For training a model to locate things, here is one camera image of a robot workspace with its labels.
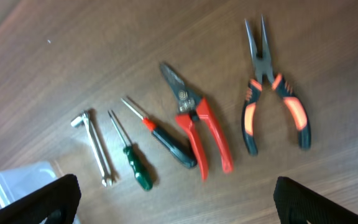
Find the clear plastic container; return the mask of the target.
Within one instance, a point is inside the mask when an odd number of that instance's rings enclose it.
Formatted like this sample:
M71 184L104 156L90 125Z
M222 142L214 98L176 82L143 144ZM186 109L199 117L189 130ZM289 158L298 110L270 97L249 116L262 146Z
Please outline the clear plastic container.
M0 210L57 180L49 162L0 171Z

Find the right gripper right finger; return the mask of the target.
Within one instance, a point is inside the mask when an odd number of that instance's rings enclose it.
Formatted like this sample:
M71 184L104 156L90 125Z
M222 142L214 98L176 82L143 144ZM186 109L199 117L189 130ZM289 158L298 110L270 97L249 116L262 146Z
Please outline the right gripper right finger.
M284 224L358 223L358 214L289 177L278 177L273 199Z

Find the orange black needle-nose pliers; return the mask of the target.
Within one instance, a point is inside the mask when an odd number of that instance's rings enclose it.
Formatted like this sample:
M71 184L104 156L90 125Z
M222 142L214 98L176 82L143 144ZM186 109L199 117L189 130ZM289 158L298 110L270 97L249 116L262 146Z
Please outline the orange black needle-nose pliers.
M275 73L273 70L264 19L261 19L262 50L258 50L249 21L245 20L244 24L249 40L250 56L254 69L254 78L251 78L248 82L241 121L242 136L248 153L251 156L256 156L258 154L257 145L254 139L253 120L257 102L262 93L264 78L268 80L272 90L282 99L291 113L298 133L299 147L304 150L309 150L311 147L311 126L307 112L290 83L281 73Z

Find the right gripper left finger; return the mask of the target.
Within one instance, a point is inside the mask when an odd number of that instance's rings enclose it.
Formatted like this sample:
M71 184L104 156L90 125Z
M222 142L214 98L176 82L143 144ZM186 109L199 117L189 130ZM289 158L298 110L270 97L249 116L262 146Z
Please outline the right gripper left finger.
M0 224L72 224L80 198L77 176L67 174L0 209Z

